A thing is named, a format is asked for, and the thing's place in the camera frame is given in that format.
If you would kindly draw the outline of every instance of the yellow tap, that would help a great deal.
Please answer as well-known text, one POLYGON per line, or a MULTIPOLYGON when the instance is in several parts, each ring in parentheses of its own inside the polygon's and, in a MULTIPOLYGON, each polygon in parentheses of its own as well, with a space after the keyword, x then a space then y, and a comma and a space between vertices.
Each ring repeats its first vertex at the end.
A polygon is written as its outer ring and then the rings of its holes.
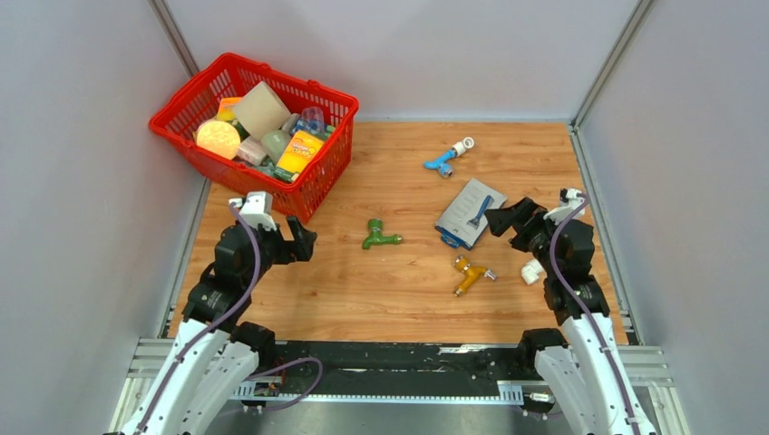
POLYGON ((473 285, 475 281, 478 281, 478 278, 481 276, 485 276, 492 281, 497 279, 497 276, 491 270, 486 267, 471 265, 470 261, 464 256, 457 256, 456 260, 454 260, 454 268, 464 273, 463 281, 459 283, 454 290, 455 296, 461 296, 467 293, 470 286, 473 285))

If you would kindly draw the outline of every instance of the cardboard tube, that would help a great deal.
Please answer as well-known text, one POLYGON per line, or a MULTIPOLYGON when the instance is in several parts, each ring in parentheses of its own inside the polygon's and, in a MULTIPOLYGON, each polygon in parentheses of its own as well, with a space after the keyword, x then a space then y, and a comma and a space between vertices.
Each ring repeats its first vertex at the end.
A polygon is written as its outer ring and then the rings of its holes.
POLYGON ((232 111, 243 128, 255 138, 261 138, 268 131, 280 129, 291 116, 286 104, 264 82, 250 90, 232 107, 232 111))

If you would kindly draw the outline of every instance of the green tap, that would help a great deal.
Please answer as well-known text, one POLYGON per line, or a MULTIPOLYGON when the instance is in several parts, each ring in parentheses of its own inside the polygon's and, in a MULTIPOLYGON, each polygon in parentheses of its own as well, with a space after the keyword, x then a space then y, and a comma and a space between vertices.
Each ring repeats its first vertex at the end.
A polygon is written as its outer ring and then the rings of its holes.
POLYGON ((368 249, 371 245, 400 245, 403 241, 404 238, 397 234, 382 236, 382 220, 368 219, 368 237, 363 241, 363 249, 368 249))

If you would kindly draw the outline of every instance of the yellow box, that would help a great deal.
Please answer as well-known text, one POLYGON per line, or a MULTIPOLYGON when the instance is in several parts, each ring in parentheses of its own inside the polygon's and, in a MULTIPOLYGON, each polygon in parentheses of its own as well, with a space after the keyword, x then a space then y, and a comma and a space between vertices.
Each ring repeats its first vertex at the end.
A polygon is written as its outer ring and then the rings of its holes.
POLYGON ((297 131, 275 165, 275 177, 293 183, 325 144, 306 131, 297 131))
POLYGON ((229 97, 222 98, 219 102, 219 110, 217 111, 217 121, 232 121, 235 119, 235 112, 232 111, 232 106, 237 104, 242 97, 229 97))

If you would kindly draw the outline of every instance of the gray wall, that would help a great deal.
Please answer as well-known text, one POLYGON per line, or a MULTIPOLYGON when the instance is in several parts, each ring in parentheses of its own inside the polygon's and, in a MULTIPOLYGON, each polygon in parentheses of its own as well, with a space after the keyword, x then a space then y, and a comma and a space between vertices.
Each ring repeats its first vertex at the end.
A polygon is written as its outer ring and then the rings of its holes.
POLYGON ((692 433, 766 433, 769 4, 659 1, 583 133, 692 433))
POLYGON ((168 0, 200 67, 222 52, 356 96, 358 119, 573 116, 636 0, 168 0))
POLYGON ((102 433, 200 193, 147 129, 185 73, 144 1, 6 0, 0 41, 0 433, 102 433))

